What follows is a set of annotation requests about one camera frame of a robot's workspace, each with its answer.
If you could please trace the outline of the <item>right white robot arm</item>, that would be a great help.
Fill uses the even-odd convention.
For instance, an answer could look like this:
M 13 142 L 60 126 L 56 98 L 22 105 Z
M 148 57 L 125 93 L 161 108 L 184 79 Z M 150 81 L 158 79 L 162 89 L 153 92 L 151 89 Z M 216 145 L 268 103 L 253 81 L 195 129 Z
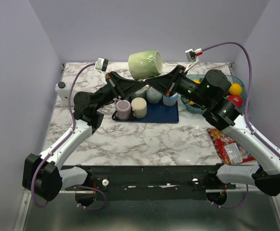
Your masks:
M 208 175 L 210 187 L 217 189 L 224 183 L 240 183 L 256 186 L 270 196 L 280 193 L 280 149 L 254 130 L 247 122 L 246 111 L 226 98 L 231 83 L 222 71 L 211 69 L 201 83 L 196 83 L 187 78 L 185 67 L 177 65 L 171 72 L 144 82 L 167 97 L 178 93 L 205 109 L 205 120 L 237 141 L 258 162 L 253 166 L 222 165 Z

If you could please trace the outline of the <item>cream textured mug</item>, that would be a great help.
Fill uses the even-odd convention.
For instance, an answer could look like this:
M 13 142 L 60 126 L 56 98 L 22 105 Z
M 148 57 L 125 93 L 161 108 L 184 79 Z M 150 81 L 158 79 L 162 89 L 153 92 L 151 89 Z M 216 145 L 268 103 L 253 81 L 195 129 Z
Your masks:
M 135 118 L 143 118 L 147 114 L 147 102 L 144 98 L 134 98 L 131 102 L 131 107 Z

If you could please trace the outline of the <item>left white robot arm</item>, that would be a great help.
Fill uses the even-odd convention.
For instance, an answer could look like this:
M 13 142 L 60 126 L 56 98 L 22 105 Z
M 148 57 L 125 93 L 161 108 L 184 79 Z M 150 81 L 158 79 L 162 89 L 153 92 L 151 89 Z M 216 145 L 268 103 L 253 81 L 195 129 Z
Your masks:
M 79 91 L 74 96 L 71 127 L 48 149 L 25 159 L 24 188 L 47 202 L 53 200 L 61 189 L 77 185 L 82 190 L 92 186 L 92 172 L 87 167 L 62 170 L 62 166 L 75 149 L 100 127 L 104 114 L 98 109 L 113 99 L 124 99 L 145 86 L 142 81 L 129 80 L 117 72 L 105 76 L 106 84 L 96 92 Z

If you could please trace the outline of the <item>light green mug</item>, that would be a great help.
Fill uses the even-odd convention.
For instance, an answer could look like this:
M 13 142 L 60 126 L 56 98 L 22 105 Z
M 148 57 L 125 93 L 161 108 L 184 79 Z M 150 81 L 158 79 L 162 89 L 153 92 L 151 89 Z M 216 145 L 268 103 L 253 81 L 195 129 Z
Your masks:
M 128 68 L 134 80 L 158 76 L 163 72 L 161 54 L 157 50 L 131 54 L 128 59 Z

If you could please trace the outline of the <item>lilac mug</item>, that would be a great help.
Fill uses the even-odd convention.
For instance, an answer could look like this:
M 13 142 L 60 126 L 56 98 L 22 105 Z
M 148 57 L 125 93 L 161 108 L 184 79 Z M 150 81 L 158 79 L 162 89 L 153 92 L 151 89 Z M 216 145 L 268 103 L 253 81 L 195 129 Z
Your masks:
M 128 100 L 119 100 L 115 104 L 115 112 L 112 115 L 112 120 L 128 120 L 131 115 L 131 103 Z

